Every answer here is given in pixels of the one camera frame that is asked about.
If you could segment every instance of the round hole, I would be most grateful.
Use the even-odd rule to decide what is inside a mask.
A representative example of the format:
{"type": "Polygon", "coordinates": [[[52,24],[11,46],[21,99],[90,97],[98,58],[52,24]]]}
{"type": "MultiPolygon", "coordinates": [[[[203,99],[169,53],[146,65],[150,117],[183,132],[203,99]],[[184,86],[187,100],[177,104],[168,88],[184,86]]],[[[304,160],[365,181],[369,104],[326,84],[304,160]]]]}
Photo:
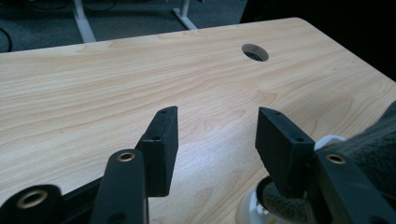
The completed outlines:
{"type": "Polygon", "coordinates": [[[24,194],[23,196],[21,196],[21,198],[17,202],[17,206],[22,209],[36,206],[36,205],[44,202],[44,200],[46,200],[48,195],[49,194],[42,189],[36,189],[36,190],[30,191],[30,192],[24,194]]]}
{"type": "Polygon", "coordinates": [[[151,136],[151,140],[159,141],[159,140],[161,140],[161,137],[160,137],[160,136],[157,136],[157,135],[151,136]]]}
{"type": "Polygon", "coordinates": [[[332,155],[327,155],[326,159],[328,161],[331,161],[331,162],[337,163],[337,164],[345,164],[345,163],[347,163],[347,161],[344,158],[342,158],[340,156],[337,156],[337,155],[333,155],[333,154],[332,155]]]}
{"type": "Polygon", "coordinates": [[[126,219],[125,214],[115,213],[108,218],[107,223],[108,224],[121,224],[122,222],[125,221],[125,219],[126,219]]]}
{"type": "Polygon", "coordinates": [[[134,159],[134,153],[132,152],[125,152],[117,157],[118,161],[131,161],[133,159],[134,159]]]}
{"type": "Polygon", "coordinates": [[[384,218],[378,216],[370,216],[370,223],[373,224],[389,224],[384,218]]]}
{"type": "Polygon", "coordinates": [[[267,51],[254,44],[246,44],[242,46],[242,51],[246,56],[254,61],[265,62],[269,59],[267,51]]]}

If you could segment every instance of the gray carpet floor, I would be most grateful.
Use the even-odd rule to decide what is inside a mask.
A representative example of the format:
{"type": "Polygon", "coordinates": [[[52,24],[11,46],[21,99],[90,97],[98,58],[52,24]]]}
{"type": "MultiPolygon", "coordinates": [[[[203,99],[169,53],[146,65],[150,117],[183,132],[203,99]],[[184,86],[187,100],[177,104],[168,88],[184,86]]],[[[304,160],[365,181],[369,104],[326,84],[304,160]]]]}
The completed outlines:
{"type": "MultiPolygon", "coordinates": [[[[112,7],[111,0],[83,2],[97,41],[186,30],[172,12],[181,0],[118,0],[108,11],[100,10],[112,7]]],[[[237,24],[245,5],[246,0],[190,0],[188,16],[199,29],[237,24]]],[[[0,28],[9,33],[12,51],[80,44],[73,8],[67,0],[33,1],[29,7],[0,4],[0,28]]],[[[0,33],[0,52],[6,51],[7,37],[0,33]]]]}

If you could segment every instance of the light wood tabletop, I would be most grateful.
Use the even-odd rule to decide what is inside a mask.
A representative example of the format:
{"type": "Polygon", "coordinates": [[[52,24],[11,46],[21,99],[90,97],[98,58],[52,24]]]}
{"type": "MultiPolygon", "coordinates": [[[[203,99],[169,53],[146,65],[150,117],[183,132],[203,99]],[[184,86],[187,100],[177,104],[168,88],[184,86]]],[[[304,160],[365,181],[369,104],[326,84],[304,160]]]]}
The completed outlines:
{"type": "Polygon", "coordinates": [[[0,54],[0,73],[0,203],[100,177],[158,110],[178,106],[171,191],[149,199],[151,223],[235,223],[267,176],[254,147],[260,106],[318,141],[360,133],[396,100],[395,82],[297,18],[0,54]]]}

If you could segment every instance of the wood grain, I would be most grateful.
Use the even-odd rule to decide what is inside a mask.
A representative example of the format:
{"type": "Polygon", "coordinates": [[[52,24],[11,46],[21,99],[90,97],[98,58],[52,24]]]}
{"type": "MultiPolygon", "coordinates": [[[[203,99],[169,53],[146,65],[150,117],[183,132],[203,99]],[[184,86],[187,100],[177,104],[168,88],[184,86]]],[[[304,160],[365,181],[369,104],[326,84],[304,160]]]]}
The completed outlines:
{"type": "Polygon", "coordinates": [[[172,188],[149,200],[151,223],[235,223],[267,175],[254,147],[259,106],[319,140],[363,131],[396,100],[393,81],[296,18],[0,54],[0,72],[0,203],[94,180],[177,105],[172,188]],[[249,59],[247,43],[269,60],[249,59]]]}

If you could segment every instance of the white metal leg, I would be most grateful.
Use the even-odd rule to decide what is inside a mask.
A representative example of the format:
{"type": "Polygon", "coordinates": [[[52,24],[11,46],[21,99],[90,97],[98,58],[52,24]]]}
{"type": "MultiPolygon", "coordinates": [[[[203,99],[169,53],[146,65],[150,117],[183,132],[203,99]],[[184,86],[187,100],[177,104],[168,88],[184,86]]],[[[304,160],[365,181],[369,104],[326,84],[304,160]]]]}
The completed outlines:
{"type": "Polygon", "coordinates": [[[183,22],[187,29],[196,30],[197,27],[187,17],[187,12],[189,11],[189,2],[190,0],[182,0],[180,8],[174,8],[174,13],[177,15],[178,19],[183,22]]]}
{"type": "Polygon", "coordinates": [[[85,17],[81,0],[75,0],[75,6],[74,15],[82,41],[84,43],[96,42],[90,23],[88,22],[87,17],[85,17]]]}

